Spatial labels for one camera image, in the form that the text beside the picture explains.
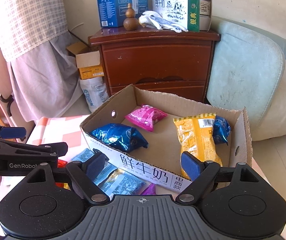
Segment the purple snack bag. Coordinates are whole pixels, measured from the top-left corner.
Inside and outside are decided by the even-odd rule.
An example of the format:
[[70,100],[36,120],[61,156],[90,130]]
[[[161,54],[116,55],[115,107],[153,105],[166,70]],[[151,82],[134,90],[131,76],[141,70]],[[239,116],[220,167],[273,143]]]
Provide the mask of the purple snack bag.
[[141,193],[142,196],[155,196],[156,195],[156,185],[150,184]]

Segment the dark red wooden nightstand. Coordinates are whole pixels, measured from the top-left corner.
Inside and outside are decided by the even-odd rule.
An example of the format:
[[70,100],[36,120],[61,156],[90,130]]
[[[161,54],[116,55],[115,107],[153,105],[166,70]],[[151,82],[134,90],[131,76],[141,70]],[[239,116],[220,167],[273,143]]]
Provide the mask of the dark red wooden nightstand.
[[216,42],[215,31],[182,32],[140,27],[102,28],[88,38],[101,55],[109,95],[128,85],[204,102]]

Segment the dark blue snack bag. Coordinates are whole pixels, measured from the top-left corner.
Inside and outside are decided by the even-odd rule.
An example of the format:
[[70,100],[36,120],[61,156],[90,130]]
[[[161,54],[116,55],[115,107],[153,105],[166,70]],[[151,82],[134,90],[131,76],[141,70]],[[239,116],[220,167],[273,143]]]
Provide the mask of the dark blue snack bag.
[[123,124],[107,124],[89,134],[106,145],[126,153],[140,147],[148,147],[148,141],[136,128]]
[[227,119],[221,116],[216,116],[212,133],[214,143],[216,145],[228,144],[228,137],[230,135],[230,132],[231,132],[231,127]]

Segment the small open cardboard box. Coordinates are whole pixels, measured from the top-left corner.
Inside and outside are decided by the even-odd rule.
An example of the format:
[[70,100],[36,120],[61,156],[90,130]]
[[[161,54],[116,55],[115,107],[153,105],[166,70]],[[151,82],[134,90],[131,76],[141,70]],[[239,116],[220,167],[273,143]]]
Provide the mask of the small open cardboard box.
[[80,41],[69,45],[66,49],[76,58],[81,80],[104,76],[99,50],[92,50]]

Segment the pale green sofa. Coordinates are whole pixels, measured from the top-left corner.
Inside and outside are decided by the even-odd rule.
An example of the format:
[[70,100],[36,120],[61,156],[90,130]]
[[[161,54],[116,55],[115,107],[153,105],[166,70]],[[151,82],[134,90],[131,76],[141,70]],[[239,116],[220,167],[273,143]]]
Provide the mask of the pale green sofa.
[[216,43],[206,98],[216,107],[246,108],[254,141],[286,135],[286,39],[213,18]]

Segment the checkered fabric cover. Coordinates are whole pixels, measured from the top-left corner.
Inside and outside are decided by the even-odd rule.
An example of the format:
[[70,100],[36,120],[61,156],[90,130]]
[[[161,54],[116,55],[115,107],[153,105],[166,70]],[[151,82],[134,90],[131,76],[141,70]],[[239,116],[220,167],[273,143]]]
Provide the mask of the checkered fabric cover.
[[0,49],[25,121],[89,114],[63,0],[0,0]]

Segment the light blue snack bag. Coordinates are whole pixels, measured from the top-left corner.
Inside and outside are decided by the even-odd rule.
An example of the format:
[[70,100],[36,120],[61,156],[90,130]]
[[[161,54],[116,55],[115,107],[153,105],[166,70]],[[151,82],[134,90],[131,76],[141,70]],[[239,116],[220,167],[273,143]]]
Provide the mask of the light blue snack bag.
[[[70,161],[81,161],[84,163],[97,153],[102,152],[97,149],[90,150],[86,148],[83,152],[74,156]],[[93,182],[110,198],[116,194],[139,195],[148,186],[144,180],[112,165],[107,156],[103,170]]]

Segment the white blue work gloves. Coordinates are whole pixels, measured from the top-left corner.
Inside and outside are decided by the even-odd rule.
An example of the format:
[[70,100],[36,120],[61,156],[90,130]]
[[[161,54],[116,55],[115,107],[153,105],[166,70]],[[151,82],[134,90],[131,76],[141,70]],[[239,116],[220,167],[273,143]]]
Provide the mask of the white blue work gloves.
[[156,28],[158,30],[171,30],[175,31],[176,33],[181,33],[182,31],[186,33],[188,32],[188,30],[183,26],[165,20],[155,11],[143,12],[138,18],[138,22],[143,27]]

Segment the pink snack bag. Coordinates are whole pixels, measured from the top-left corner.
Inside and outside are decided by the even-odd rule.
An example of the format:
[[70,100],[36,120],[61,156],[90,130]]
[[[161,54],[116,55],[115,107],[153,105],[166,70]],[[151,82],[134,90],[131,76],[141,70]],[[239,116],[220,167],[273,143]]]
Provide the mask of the pink snack bag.
[[127,114],[125,119],[148,132],[153,132],[154,125],[166,116],[167,113],[155,107],[142,105],[140,108]]

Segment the yellow snack bag with barcode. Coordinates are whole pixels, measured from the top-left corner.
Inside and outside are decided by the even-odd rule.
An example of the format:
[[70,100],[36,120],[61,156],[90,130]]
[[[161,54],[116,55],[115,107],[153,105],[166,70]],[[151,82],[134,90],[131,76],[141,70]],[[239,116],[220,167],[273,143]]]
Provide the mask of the yellow snack bag with barcode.
[[175,118],[173,122],[177,129],[182,152],[187,151],[202,162],[211,160],[223,165],[221,158],[216,153],[213,139],[215,118],[215,113],[202,113]]

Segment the white green milk carton box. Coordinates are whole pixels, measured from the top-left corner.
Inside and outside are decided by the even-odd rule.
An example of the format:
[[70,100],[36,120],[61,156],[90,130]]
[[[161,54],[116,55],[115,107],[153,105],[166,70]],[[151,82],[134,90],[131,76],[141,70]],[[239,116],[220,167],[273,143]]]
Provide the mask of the white green milk carton box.
[[153,11],[189,31],[200,31],[200,0],[152,0]]

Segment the wooden gourd ornament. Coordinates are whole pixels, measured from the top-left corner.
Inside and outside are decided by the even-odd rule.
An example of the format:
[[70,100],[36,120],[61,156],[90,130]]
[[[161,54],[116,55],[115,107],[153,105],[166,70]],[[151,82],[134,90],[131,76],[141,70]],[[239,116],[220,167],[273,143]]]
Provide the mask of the wooden gourd ornament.
[[126,19],[123,21],[123,27],[127,31],[134,31],[140,25],[138,19],[135,17],[135,10],[132,8],[131,3],[128,3],[127,11],[125,12]]

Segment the red snack bag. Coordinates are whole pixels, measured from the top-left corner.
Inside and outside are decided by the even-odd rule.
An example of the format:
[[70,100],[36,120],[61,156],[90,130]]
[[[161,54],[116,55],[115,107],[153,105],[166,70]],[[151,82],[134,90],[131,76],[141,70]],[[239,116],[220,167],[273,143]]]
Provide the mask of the red snack bag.
[[[67,165],[67,161],[58,159],[58,164],[57,164],[58,168],[64,168],[66,165]],[[69,187],[68,183],[56,183],[56,185],[58,187],[60,187],[60,188],[64,188],[64,189],[70,190],[70,187]]]

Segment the white plastic bag blue text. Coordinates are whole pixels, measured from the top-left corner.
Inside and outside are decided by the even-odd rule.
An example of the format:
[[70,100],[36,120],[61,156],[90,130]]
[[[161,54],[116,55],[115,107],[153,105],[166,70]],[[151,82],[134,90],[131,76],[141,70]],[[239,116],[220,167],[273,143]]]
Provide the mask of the white plastic bag blue text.
[[93,77],[79,81],[89,109],[94,112],[109,98],[103,77]]

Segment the cardboard milk tray box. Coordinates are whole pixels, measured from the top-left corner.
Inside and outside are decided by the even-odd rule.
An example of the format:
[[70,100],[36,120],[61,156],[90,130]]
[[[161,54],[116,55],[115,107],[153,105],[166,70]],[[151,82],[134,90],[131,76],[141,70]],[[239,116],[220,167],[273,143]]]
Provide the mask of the cardboard milk tray box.
[[[140,147],[126,153],[111,148],[90,135],[94,129],[107,124],[129,126],[131,123],[125,119],[125,116],[141,105],[150,105],[167,113],[163,120],[156,123],[154,131],[138,129],[148,141],[147,148]],[[112,165],[168,190],[182,192],[190,184],[190,180],[182,177],[181,145],[173,120],[202,113],[216,113],[227,119],[231,126],[229,142],[216,146],[216,152],[223,166],[234,167],[239,162],[250,165],[253,149],[246,109],[227,110],[175,94],[138,89],[133,85],[125,87],[110,97],[80,124],[80,129],[89,148],[100,150],[109,158]]]

